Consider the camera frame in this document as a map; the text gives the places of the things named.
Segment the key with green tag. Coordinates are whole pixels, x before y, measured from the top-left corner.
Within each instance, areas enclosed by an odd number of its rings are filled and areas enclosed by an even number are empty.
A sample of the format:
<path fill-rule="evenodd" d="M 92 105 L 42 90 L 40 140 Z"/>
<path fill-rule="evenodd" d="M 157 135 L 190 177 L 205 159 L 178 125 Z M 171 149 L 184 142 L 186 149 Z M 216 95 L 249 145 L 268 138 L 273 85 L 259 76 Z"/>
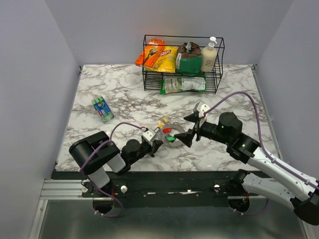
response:
<path fill-rule="evenodd" d="M 166 134 L 164 138 L 167 142 L 174 142 L 176 140 L 175 137 L 170 134 Z"/>

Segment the metal toothed key ring disc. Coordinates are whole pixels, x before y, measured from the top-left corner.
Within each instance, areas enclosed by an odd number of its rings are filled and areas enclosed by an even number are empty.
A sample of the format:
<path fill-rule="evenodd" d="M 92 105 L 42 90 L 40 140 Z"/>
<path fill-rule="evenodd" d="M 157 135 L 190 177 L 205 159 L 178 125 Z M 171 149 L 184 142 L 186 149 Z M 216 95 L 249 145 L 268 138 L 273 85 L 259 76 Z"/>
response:
<path fill-rule="evenodd" d="M 176 138 L 176 134 L 184 133 L 185 129 L 177 123 L 165 124 L 157 133 L 158 139 L 163 141 L 163 144 L 171 148 L 179 148 L 184 144 Z"/>

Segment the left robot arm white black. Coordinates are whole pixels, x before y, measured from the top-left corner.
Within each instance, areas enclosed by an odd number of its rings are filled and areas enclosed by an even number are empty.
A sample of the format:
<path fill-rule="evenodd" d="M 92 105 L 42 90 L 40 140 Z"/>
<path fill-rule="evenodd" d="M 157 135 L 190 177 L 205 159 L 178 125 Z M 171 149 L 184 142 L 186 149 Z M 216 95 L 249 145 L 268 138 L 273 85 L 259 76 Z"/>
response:
<path fill-rule="evenodd" d="M 128 172 L 138 160 L 149 155 L 154 157 L 163 141 L 156 139 L 152 129 L 142 133 L 141 141 L 130 139 L 119 149 L 103 131 L 73 143 L 69 153 L 80 167 L 80 171 L 93 183 L 93 190 L 98 196 L 110 193 L 111 179 L 103 166 L 106 164 L 112 172 L 122 175 Z"/>

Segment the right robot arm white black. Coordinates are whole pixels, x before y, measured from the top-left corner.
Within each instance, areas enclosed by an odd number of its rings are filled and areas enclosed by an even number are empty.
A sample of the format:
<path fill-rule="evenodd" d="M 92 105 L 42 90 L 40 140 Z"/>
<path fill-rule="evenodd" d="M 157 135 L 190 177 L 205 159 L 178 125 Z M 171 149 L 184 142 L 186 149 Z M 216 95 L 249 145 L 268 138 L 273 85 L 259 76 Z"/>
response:
<path fill-rule="evenodd" d="M 184 117 L 194 123 L 193 128 L 175 134 L 187 147 L 192 141 L 202 137 L 223 143 L 227 153 L 235 160 L 241 161 L 266 173 L 269 179 L 262 179 L 253 173 L 239 171 L 237 178 L 229 183 L 230 191 L 235 195 L 243 192 L 258 194 L 277 201 L 292 209 L 304 222 L 317 226 L 319 224 L 319 181 L 291 167 L 272 155 L 262 144 L 242 132 L 242 122 L 234 113 L 222 113 L 218 124 L 200 119 L 197 113 Z"/>

